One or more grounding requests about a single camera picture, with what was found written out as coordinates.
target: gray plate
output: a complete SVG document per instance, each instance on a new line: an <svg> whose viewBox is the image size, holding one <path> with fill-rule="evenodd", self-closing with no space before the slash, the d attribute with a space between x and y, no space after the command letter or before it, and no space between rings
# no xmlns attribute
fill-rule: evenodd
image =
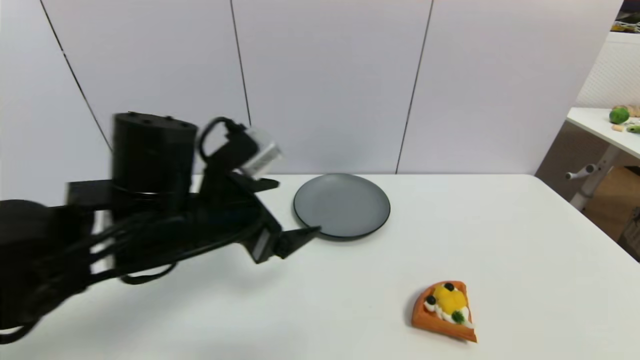
<svg viewBox="0 0 640 360"><path fill-rule="evenodd" d="M327 174L307 181L296 193L293 208L307 226L336 238L363 236L389 218L391 204L378 185L358 176Z"/></svg>

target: white cream topping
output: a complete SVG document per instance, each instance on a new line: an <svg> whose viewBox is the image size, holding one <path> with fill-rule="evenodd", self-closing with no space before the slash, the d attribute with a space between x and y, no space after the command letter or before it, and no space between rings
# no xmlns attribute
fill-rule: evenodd
<svg viewBox="0 0 640 360"><path fill-rule="evenodd" d="M429 304L426 300L424 301L424 307L427 309L427 311L429 311L430 313L436 313L437 317L441 320L445 320L447 322L450 323L455 323L457 324L455 321L453 321L453 319L451 318L451 315L445 313L444 311L442 311L442 308L438 305L438 303L436 303L435 305L431 305ZM474 328L474 324L469 322L469 308L467 306L463 307L462 309L458 310L462 313L462 315L465 317L465 321L460 324L460 325L464 325L466 327L468 327L469 329L473 329Z"/></svg>

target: yellow topping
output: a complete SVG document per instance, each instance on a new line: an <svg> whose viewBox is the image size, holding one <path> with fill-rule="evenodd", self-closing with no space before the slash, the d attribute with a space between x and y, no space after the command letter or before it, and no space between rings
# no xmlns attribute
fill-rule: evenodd
<svg viewBox="0 0 640 360"><path fill-rule="evenodd" d="M436 298L442 312L448 315L467 306L465 294L460 290L449 291L444 286L438 286L433 292L433 296Z"/></svg>

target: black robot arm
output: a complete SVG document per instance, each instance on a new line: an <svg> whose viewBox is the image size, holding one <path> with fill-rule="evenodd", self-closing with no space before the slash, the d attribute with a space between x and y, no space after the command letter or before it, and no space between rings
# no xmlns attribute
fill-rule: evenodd
<svg viewBox="0 0 640 360"><path fill-rule="evenodd" d="M69 297L96 282L119 278L143 284L181 260L240 243L254 262L286 258L310 241L318 227L282 231L254 195L278 182L252 175L276 158L273 144L244 126L216 118L198 140L205 161L198 193L190 193L198 128L171 117L114 116L111 180L68 184L67 204L48 208L26 200L0 202L0 344L26 335ZM207 155L204 140L217 124L227 143ZM95 212L113 225L92 234ZM92 250L101 244L100 250ZM111 257L112 266L91 265ZM130 275L167 266L154 275Z"/></svg>

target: toy pizza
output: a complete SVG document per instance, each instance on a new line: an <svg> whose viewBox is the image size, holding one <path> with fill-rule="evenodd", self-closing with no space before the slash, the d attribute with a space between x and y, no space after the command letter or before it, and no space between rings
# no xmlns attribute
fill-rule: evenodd
<svg viewBox="0 0 640 360"><path fill-rule="evenodd" d="M415 301L411 325L477 343L468 303L464 282L438 282Z"/></svg>

